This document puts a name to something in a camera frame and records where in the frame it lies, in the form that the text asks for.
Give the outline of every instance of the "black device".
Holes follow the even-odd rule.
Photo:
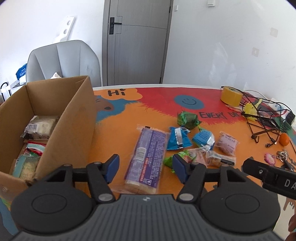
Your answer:
[[[29,187],[11,206],[21,229],[12,240],[281,240],[272,231],[277,199],[227,164],[207,169],[174,155],[173,168],[185,184],[176,200],[170,194],[115,200],[107,184],[118,167],[118,155],[86,168],[66,164]],[[74,182],[88,182],[92,198]],[[202,195],[205,182],[218,187]]]

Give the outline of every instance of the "barcode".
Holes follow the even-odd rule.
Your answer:
[[[144,147],[139,147],[136,151],[136,155],[134,159],[144,161],[145,159],[145,154],[146,154],[146,148]]]
[[[29,124],[27,125],[26,127],[26,131],[32,131],[32,132],[36,132],[37,131],[37,127],[38,127],[38,124]]]

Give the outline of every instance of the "blue candy wrapper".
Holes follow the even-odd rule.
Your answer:
[[[194,135],[192,141],[194,141],[198,147],[206,147],[208,151],[213,150],[215,137],[212,132],[200,128],[200,132]]]
[[[170,138],[168,141],[168,150],[177,150],[192,146],[190,139],[188,138],[187,134],[190,131],[187,130],[185,127],[170,127]]]

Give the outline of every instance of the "pink snack package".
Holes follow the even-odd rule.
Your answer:
[[[239,142],[237,141],[237,139],[221,131],[216,146],[219,147],[219,149],[225,154],[235,156],[235,149],[238,143]]]

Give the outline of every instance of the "cardboard box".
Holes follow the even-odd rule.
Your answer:
[[[32,180],[9,171],[24,145],[34,115],[60,116],[36,168],[41,179],[59,166],[85,167],[96,123],[94,92],[88,76],[30,82],[0,106],[0,196],[12,201]]]

